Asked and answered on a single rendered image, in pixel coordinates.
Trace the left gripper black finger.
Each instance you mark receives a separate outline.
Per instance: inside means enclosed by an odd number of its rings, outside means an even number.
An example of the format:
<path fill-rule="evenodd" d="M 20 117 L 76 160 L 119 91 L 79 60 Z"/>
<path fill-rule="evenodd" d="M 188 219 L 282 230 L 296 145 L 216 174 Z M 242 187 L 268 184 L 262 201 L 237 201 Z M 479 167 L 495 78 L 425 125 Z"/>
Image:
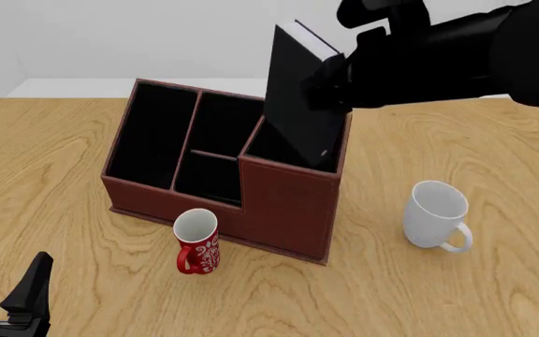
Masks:
<path fill-rule="evenodd" d="M 38 252 L 25 275 L 0 302 L 7 311 L 8 322 L 29 322 L 31 319 L 50 319 L 49 284 L 53 258 Z"/>

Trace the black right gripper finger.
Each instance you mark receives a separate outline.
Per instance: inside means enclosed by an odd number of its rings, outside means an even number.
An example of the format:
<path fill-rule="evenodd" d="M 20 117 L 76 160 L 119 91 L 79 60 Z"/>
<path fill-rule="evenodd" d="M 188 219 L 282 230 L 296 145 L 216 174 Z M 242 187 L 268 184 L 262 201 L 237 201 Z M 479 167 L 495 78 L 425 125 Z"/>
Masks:
<path fill-rule="evenodd" d="M 322 62 L 315 72 L 301 83 L 301 91 L 311 111 L 349 113 L 352 108 L 346 102 L 348 61 L 343 53 Z"/>

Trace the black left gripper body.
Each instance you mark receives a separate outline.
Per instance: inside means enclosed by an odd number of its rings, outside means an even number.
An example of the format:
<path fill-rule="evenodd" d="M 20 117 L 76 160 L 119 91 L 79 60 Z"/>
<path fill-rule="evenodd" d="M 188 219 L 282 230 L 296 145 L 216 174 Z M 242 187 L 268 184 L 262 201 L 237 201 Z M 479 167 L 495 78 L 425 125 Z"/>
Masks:
<path fill-rule="evenodd" d="M 9 316 L 0 320 L 0 337 L 47 337 L 49 319 L 27 315 Z"/>

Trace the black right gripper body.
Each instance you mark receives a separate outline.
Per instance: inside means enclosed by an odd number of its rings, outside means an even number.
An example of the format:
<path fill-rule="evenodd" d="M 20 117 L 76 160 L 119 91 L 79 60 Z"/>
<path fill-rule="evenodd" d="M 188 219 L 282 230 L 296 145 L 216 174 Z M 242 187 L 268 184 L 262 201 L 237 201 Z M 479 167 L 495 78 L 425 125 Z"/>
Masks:
<path fill-rule="evenodd" d="M 357 47 L 347 58 L 346 102 L 352 109 L 376 109 L 393 100 L 390 38 L 384 27 L 357 35 Z"/>

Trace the black hardcover book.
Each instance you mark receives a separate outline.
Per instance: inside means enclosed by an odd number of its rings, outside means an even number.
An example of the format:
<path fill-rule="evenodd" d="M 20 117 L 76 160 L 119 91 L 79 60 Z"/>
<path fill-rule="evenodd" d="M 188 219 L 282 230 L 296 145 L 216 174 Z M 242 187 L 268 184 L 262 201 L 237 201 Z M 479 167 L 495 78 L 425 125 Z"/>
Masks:
<path fill-rule="evenodd" d="M 264 115 L 310 168 L 333 156 L 344 116 L 317 89 L 344 55 L 298 20 L 276 24 Z"/>

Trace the red-brown desk caddy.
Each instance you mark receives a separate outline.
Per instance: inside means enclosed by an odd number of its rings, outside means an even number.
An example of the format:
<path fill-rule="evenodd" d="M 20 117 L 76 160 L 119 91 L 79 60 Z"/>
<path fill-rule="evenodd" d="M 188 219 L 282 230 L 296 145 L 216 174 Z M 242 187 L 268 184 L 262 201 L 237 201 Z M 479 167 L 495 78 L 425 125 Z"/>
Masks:
<path fill-rule="evenodd" d="M 349 125 L 326 162 L 303 162 L 261 97 L 137 80 L 101 179 L 114 212 L 172 224 L 203 208 L 227 241 L 328 260 Z"/>

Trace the red mug with white pattern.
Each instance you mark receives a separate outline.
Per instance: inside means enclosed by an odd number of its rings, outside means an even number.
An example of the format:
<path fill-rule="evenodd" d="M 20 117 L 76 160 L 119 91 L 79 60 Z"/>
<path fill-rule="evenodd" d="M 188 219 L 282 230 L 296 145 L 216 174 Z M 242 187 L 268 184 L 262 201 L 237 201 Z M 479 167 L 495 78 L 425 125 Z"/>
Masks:
<path fill-rule="evenodd" d="M 177 269 L 182 274 L 209 274 L 220 263 L 218 221 L 205 209 L 183 212 L 174 221 L 173 233 L 180 244 Z"/>

